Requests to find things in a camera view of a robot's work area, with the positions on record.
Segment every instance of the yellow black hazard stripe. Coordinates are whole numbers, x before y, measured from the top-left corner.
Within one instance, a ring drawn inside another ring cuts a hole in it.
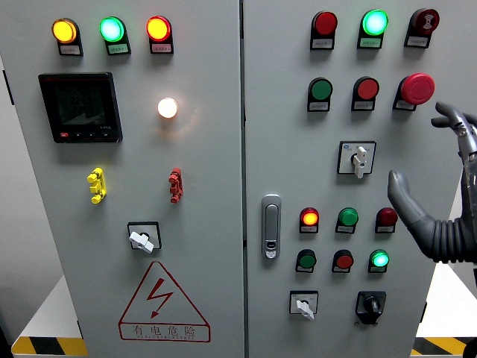
[[[19,337],[13,354],[48,354],[50,356],[87,356],[82,338]]]
[[[473,337],[420,338],[414,341],[412,356],[461,356]]]

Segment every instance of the illuminated green light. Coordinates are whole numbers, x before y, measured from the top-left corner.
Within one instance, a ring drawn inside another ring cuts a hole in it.
[[[371,254],[371,262],[376,267],[384,267],[389,263],[388,253],[384,250],[376,250]]]
[[[364,15],[363,30],[371,36],[378,36],[388,27],[388,15],[383,10],[371,10]]]
[[[121,21],[115,17],[107,17],[99,24],[101,36],[110,43],[119,41],[124,36],[124,26]]]

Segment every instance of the digital power meter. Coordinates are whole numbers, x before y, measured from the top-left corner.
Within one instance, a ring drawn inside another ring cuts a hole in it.
[[[122,141],[110,72],[42,74],[38,79],[55,142]]]

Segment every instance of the indicator light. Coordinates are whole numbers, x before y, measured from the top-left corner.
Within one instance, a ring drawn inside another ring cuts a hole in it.
[[[348,274],[354,263],[353,256],[348,250],[336,251],[333,257],[332,272]]]
[[[146,24],[148,36],[154,41],[164,41],[171,35],[171,24],[162,16],[154,16]]]
[[[434,9],[419,9],[409,19],[405,47],[428,48],[431,35],[439,26],[439,13]]]
[[[58,19],[51,26],[53,36],[59,43],[72,43],[76,40],[76,26],[70,19]]]
[[[352,207],[345,207],[338,214],[335,232],[337,233],[355,233],[356,224],[359,217],[356,209]]]
[[[315,78],[308,87],[308,112],[328,112],[333,86],[323,77]]]
[[[101,20],[99,32],[104,39],[107,54],[130,54],[126,26],[117,17],[110,16]]]
[[[307,207],[300,213],[300,233],[317,233],[320,214],[314,207]]]
[[[124,36],[124,26],[121,20],[115,17],[102,19],[99,24],[101,36],[110,43],[116,43]]]
[[[386,28],[388,28],[388,15],[385,11],[368,11],[361,19],[357,47],[381,48]]]
[[[369,273],[384,273],[388,270],[389,255],[384,250],[375,250],[370,255],[367,267]]]
[[[353,87],[351,110],[374,110],[378,92],[377,80],[368,76],[359,78]]]
[[[51,26],[51,32],[57,41],[61,55],[83,56],[80,30],[76,22],[67,18],[57,19]]]
[[[334,13],[321,11],[312,21],[310,50],[333,50],[338,19]]]
[[[388,27],[388,15],[383,10],[368,11],[362,21],[363,30],[371,36],[379,36]]]
[[[393,109],[416,110],[416,106],[426,103],[434,95],[434,79],[426,73],[414,73],[399,84]]]
[[[173,54],[172,27],[164,16],[153,16],[146,23],[149,50],[152,54]]]
[[[177,102],[173,98],[164,98],[157,105],[159,114],[164,118],[172,118],[177,113]]]
[[[316,256],[313,250],[305,249],[298,253],[297,264],[295,265],[296,272],[307,272],[311,274],[316,265]]]
[[[376,214],[375,233],[393,233],[396,230],[397,213],[392,207],[383,207]]]

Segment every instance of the red push button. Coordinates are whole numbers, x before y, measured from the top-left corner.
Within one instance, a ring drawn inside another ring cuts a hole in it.
[[[411,17],[411,25],[419,35],[430,35],[439,26],[439,13],[434,9],[420,9]]]
[[[394,226],[397,223],[397,213],[391,207],[385,207],[378,212],[381,226]]]
[[[353,266],[354,260],[351,256],[341,256],[339,259],[336,260],[336,266],[340,269],[349,269]]]
[[[314,27],[321,36],[328,36],[338,27],[338,19],[334,13],[323,11],[315,17]]]
[[[401,86],[404,101],[417,106],[426,103],[434,94],[435,83],[426,73],[414,73],[407,77]]]
[[[378,81],[373,78],[367,78],[358,85],[358,95],[364,100],[376,97],[379,92]]]

